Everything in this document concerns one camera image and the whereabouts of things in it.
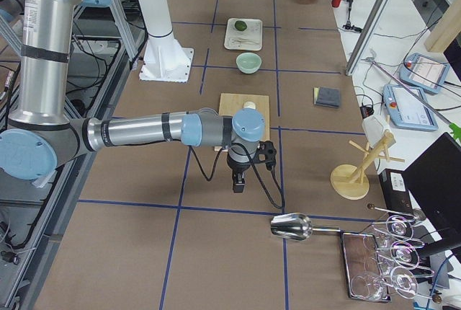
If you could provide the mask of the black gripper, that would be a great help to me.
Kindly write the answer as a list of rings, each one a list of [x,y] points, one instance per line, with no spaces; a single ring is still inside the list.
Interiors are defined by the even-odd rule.
[[[245,188],[244,172],[252,168],[260,183],[262,179],[255,167],[264,164],[273,172],[276,165],[276,149],[271,141],[248,142],[236,139],[227,155],[227,164],[232,170],[233,192],[242,193]]]

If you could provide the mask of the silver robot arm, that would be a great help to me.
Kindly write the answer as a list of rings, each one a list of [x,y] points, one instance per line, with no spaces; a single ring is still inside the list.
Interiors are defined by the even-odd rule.
[[[104,147],[179,141],[191,149],[226,150],[233,191],[257,164],[275,168],[276,151],[264,141],[265,121],[255,109],[221,116],[209,108],[131,119],[68,119],[63,112],[73,11],[83,3],[110,0],[25,0],[19,104],[1,133],[1,168],[34,180],[77,156]]]

